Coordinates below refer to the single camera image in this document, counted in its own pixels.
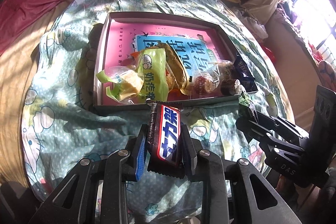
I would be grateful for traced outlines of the Snickers chocolate bar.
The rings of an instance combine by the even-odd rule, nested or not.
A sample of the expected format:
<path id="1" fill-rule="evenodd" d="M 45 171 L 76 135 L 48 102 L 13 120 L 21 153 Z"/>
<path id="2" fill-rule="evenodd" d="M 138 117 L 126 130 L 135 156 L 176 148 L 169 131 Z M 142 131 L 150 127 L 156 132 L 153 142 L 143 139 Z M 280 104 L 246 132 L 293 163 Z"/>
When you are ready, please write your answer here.
<path id="1" fill-rule="evenodd" d="M 147 170 L 161 175 L 183 178 L 181 149 L 181 111 L 161 102 L 146 101 L 150 106 Z"/>

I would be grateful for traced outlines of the black green snack packet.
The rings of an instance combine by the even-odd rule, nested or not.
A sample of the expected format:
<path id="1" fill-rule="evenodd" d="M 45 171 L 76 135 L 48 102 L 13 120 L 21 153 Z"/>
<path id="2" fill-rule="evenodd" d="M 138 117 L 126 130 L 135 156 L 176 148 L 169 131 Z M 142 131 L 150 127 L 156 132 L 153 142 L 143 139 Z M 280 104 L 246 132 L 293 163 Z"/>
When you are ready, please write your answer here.
<path id="1" fill-rule="evenodd" d="M 239 96 L 239 116 L 248 120 L 257 120 L 255 106 L 247 92 L 241 92 Z"/>

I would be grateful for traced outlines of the dark red candy packet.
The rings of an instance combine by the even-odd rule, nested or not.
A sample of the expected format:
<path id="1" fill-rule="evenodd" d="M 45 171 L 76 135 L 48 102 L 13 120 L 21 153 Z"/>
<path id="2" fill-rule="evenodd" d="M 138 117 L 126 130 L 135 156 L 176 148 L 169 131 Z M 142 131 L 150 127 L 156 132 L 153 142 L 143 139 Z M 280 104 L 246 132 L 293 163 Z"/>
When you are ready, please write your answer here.
<path id="1" fill-rule="evenodd" d="M 240 95 L 242 92 L 238 79 L 227 79 L 220 83 L 220 92 L 224 96 Z"/>

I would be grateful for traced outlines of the clear packet red pastry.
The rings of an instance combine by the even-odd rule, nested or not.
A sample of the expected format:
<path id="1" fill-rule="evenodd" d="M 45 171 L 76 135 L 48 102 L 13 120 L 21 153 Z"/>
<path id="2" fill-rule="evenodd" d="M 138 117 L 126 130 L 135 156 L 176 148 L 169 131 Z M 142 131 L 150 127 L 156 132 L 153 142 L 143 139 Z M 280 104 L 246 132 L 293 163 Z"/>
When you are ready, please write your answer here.
<path id="1" fill-rule="evenodd" d="M 210 97 L 215 94 L 221 80 L 221 73 L 217 65 L 214 65 L 205 71 L 195 69 L 192 82 L 191 92 L 196 98 Z"/>

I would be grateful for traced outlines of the white yellow snack packet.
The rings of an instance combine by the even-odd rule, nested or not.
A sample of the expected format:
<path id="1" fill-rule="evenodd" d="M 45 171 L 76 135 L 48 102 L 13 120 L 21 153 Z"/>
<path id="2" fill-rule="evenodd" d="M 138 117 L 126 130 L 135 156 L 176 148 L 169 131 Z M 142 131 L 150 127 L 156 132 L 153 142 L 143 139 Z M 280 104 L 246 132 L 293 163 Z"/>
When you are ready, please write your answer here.
<path id="1" fill-rule="evenodd" d="M 165 50 L 167 71 L 166 80 L 169 91 L 179 90 L 183 95 L 190 96 L 190 77 L 175 50 L 167 43 L 159 42 L 157 47 Z"/>

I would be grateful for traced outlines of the green milk candy bag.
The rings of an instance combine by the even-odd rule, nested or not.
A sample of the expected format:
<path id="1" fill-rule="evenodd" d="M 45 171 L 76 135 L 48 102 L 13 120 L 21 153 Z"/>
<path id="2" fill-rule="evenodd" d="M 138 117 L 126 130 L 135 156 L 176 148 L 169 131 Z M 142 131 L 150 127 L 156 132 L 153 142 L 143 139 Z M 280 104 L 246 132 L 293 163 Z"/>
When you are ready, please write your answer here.
<path id="1" fill-rule="evenodd" d="M 113 66 L 96 74 L 107 98 L 124 105 L 166 101 L 169 87 L 166 80 L 166 54 L 161 48 L 139 52 L 134 65 Z"/>

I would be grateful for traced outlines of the blue Oreo cookie packet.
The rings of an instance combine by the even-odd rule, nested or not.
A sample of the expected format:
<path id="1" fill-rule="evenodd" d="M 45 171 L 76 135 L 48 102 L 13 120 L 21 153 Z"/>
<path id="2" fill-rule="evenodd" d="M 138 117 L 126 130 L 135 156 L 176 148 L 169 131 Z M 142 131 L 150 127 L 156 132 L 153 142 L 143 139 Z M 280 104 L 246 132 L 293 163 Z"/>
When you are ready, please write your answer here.
<path id="1" fill-rule="evenodd" d="M 258 91 L 255 78 L 252 76 L 246 62 L 240 55 L 236 56 L 234 61 L 234 69 L 240 80 L 240 83 L 244 86 L 247 93 L 256 93 Z"/>

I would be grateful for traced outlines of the orange biscuit packet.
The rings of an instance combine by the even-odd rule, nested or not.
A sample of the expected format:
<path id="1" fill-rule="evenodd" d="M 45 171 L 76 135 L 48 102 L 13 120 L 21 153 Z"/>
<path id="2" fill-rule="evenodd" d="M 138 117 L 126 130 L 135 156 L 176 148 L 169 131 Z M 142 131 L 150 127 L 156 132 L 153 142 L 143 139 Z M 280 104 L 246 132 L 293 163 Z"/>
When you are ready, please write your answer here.
<path id="1" fill-rule="evenodd" d="M 130 55 L 131 55 L 131 57 L 133 57 L 136 60 L 139 56 L 139 52 L 133 52 Z"/>

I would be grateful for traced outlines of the green cartoon print blanket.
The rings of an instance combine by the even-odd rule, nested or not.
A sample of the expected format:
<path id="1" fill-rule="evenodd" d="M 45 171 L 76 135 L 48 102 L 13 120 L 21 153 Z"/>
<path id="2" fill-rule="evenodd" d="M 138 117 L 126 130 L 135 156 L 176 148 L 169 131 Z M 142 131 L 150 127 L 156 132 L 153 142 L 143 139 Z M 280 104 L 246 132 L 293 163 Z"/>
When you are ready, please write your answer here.
<path id="1" fill-rule="evenodd" d="M 258 92 L 256 109 L 294 122 L 293 110 L 272 62 L 266 61 L 251 33 L 219 0 L 70 0 L 39 44 L 37 73 L 27 92 L 22 117 L 26 173 L 35 196 L 44 201 L 83 157 L 104 159 L 125 147 L 147 122 L 148 111 L 122 111 L 100 117 L 93 108 L 93 76 L 102 23 L 109 12 L 144 11 L 189 16 L 213 22 L 228 34 L 247 62 Z M 253 165 L 270 168 L 256 141 L 248 144 L 236 129 L 234 102 L 187 109 L 182 115 L 191 136 L 227 160 L 260 152 Z M 127 182 L 131 223 L 177 223 L 201 212 L 202 184 L 145 172 Z"/>

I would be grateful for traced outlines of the red plastic bag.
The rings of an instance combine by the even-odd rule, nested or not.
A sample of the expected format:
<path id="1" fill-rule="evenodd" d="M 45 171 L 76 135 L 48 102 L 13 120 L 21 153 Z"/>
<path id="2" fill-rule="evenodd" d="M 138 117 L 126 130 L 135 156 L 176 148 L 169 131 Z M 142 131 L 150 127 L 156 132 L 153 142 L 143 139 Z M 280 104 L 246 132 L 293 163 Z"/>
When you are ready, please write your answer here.
<path id="1" fill-rule="evenodd" d="M 263 51 L 266 53 L 266 55 L 269 57 L 269 59 L 271 60 L 271 62 L 273 64 L 275 64 L 276 63 L 276 57 L 273 54 L 273 52 L 269 48 L 265 47 L 264 45 L 262 45 L 261 47 L 262 47 Z"/>

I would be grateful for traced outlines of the white plastic bag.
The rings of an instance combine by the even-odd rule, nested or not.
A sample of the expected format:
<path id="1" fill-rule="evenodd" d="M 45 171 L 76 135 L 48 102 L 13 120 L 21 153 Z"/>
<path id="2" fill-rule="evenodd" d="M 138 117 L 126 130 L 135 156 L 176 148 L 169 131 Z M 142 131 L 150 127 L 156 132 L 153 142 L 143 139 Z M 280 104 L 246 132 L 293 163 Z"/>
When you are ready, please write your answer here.
<path id="1" fill-rule="evenodd" d="M 246 10 L 238 9 L 237 7 L 231 10 L 259 43 L 268 38 L 264 25 L 260 24 L 254 17 L 251 17 Z"/>

